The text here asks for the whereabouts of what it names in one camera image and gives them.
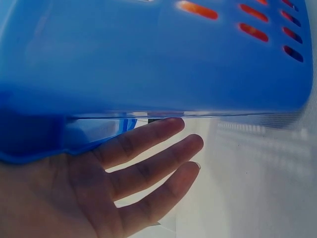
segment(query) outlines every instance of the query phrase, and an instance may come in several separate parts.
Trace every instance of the white surface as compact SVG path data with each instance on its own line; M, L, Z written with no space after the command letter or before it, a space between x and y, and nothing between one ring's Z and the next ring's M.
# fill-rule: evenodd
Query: white surface
M317 1L306 3L316 69ZM297 114L188 121L206 131L206 147L177 207L178 238L317 237L316 70L314 81Z

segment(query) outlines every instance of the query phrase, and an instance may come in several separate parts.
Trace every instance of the blue plastic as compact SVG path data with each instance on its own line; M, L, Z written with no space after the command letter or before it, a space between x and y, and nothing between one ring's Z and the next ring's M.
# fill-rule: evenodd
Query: blue plastic
M19 153L15 142L25 128L20 120L10 122L15 114L43 120L46 130L37 123L25 126L37 131L30 140L43 133L53 138L35 150L44 153L65 150L61 131L72 119L282 113L305 104L313 70L304 0L291 0L296 7L283 0L191 1L217 12L216 20L182 9L184 2L0 1L1 117L13 130L6 135L12 148L3 145L0 151ZM240 23L265 33L268 41L243 32ZM1 135L0 143L7 140Z

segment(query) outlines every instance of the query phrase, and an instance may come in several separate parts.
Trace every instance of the palm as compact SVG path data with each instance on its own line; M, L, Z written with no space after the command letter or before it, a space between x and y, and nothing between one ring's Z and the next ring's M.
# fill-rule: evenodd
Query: palm
M1 237L125 238L162 218L188 191L199 168L187 162L203 146L191 135L124 170L123 164L184 127L167 119L118 136L86 154L59 155L25 166L0 166ZM141 201L114 201L144 190L177 170Z

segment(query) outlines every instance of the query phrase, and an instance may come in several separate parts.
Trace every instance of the blue plastic basket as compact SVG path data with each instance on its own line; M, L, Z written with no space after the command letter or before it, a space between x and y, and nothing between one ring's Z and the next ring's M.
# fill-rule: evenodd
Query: blue plastic basket
M292 112L312 86L304 0L6 0L0 26L0 143L46 131L37 154L75 119Z

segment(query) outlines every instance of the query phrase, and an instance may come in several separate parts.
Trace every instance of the finger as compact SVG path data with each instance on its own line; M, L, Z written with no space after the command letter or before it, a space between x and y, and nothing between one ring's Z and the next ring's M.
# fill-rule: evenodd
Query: finger
M184 129L181 118L155 121L121 134L92 150L105 169L126 163Z
M200 136L190 135L147 160L109 174L113 200L152 186L189 161L203 146L204 142Z
M130 236L165 216L187 193L199 169L196 163L187 162L154 192L137 203L120 208L125 235Z
M96 237L123 237L118 209L108 194L108 179L100 163L94 158L79 155L69 157L68 167L75 205L80 208L79 213L73 216L86 217Z

